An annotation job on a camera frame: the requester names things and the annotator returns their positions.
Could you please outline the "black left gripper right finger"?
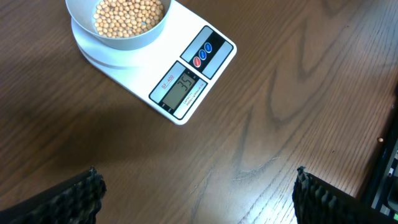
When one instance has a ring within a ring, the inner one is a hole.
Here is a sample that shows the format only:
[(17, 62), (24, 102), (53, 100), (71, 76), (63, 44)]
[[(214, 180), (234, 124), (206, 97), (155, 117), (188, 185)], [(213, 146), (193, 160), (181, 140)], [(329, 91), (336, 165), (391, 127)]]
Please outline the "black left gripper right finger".
[(305, 171), (297, 169), (292, 193), (298, 224), (397, 224), (397, 220)]

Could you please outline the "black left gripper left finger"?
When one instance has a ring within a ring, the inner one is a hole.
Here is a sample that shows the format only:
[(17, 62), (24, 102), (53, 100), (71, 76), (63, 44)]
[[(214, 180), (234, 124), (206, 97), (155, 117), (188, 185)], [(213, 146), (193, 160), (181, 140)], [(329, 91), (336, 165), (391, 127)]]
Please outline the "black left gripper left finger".
[(94, 167), (1, 211), (1, 223), (95, 224), (106, 193)]

